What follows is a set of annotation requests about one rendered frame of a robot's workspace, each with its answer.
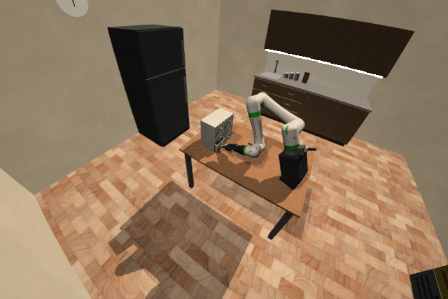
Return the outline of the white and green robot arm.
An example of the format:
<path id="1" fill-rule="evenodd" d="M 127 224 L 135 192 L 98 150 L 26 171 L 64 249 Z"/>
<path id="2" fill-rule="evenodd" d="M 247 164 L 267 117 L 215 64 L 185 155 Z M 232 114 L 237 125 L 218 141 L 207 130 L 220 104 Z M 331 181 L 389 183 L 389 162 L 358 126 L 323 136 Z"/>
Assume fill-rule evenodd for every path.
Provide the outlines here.
<path id="1" fill-rule="evenodd" d="M 265 149 L 261 125 L 260 105 L 273 113 L 285 124 L 288 123 L 281 128 L 283 144 L 285 146 L 283 152 L 284 155 L 303 156 L 307 153 L 307 151 L 316 151 L 316 148 L 309 148 L 306 145 L 300 145 L 299 133 L 301 133 L 305 127 L 304 121 L 279 106 L 266 93 L 261 92 L 255 96 L 249 97 L 246 100 L 246 108 L 253 130 L 254 145 L 241 145 L 239 147 L 239 154 L 256 158 L 260 155 L 260 152 Z"/>

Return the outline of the grey small chest of drawers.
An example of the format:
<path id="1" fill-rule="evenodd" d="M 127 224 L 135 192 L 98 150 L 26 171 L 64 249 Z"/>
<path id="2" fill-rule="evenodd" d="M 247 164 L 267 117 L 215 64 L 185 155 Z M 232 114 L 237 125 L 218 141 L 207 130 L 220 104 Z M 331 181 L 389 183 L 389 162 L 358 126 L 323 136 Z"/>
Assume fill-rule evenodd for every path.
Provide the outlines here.
<path id="1" fill-rule="evenodd" d="M 216 127 L 232 115 L 234 117 L 233 113 L 219 108 L 205 118 L 201 119 L 201 145 L 209 148 L 214 152 Z"/>

